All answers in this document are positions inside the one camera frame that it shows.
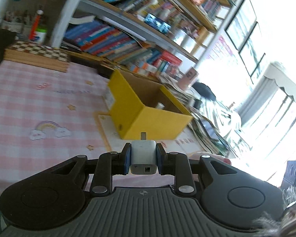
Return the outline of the white USB charger cube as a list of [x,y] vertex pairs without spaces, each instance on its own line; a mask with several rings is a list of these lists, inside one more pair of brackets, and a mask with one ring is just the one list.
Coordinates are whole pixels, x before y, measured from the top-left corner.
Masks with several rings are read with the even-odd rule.
[[156,173],[156,142],[148,140],[146,132],[141,132],[140,139],[131,143],[130,170],[134,175]]

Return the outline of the blue white spray bottle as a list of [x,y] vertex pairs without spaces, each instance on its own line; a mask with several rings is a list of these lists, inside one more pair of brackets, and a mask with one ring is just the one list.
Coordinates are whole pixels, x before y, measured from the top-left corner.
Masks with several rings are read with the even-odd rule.
[[164,107],[165,106],[160,102],[158,102],[157,105],[155,106],[156,109],[160,109],[160,110],[164,109]]

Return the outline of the yellow cardboard box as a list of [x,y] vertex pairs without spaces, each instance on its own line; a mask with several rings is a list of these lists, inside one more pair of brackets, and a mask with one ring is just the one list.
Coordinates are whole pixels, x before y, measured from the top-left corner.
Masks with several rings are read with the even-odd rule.
[[[123,140],[138,140],[146,132],[151,140],[173,140],[192,120],[188,109],[162,84],[115,70],[103,94]],[[156,109],[157,103],[164,109]]]

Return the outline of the pink checkered table mat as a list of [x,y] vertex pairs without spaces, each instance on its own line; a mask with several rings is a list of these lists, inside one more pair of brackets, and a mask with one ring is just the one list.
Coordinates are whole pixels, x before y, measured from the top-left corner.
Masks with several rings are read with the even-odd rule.
[[66,73],[0,64],[0,195],[71,157],[122,149],[103,99],[106,86],[106,78],[80,64]]

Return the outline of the black brown case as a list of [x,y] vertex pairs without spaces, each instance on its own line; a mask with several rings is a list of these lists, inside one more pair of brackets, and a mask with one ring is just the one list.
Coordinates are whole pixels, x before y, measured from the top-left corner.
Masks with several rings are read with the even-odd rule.
[[97,73],[103,78],[110,79],[116,69],[106,65],[97,65],[96,70],[97,70]]

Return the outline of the row of leaning books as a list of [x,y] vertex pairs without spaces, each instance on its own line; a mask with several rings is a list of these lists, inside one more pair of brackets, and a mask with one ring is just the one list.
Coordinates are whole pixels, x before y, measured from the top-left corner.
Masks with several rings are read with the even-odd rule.
[[80,25],[70,24],[61,47],[108,59],[121,65],[139,61],[153,63],[162,54],[154,44],[140,41],[122,29],[101,20]]

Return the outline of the wooden chessboard box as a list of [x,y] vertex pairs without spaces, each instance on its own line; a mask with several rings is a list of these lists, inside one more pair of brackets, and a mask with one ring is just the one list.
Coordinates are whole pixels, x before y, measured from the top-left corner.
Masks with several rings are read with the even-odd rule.
[[24,41],[16,41],[8,46],[4,59],[63,73],[69,67],[69,56],[65,51]]

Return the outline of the white bookshelf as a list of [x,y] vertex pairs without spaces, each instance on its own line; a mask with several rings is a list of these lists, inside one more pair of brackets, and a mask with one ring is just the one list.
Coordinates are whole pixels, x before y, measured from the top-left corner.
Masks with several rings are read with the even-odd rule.
[[228,0],[0,0],[0,28],[29,41],[41,9],[38,27],[47,29],[43,44],[60,48],[70,24],[101,20],[198,65],[222,34],[214,19],[230,6]]

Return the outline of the white green-lidded jar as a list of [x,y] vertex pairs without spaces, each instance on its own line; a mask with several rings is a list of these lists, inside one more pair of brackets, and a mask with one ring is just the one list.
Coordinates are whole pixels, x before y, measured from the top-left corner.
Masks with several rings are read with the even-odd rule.
[[34,33],[32,41],[36,44],[43,44],[47,35],[47,29],[38,27]]

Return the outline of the red tassel ornament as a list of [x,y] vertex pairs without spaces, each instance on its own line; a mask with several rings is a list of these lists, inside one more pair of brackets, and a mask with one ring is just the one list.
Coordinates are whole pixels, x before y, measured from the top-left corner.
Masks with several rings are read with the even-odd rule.
[[41,9],[37,10],[37,12],[36,12],[36,17],[35,17],[35,19],[34,19],[34,22],[33,22],[33,24],[32,24],[32,28],[31,28],[31,32],[30,32],[30,34],[29,34],[29,40],[30,40],[30,41],[34,39],[36,29],[37,29],[37,27],[38,27],[38,25],[39,25],[40,18],[41,18],[41,16],[43,15],[43,13],[44,13],[44,12],[43,12],[43,10],[41,10]]

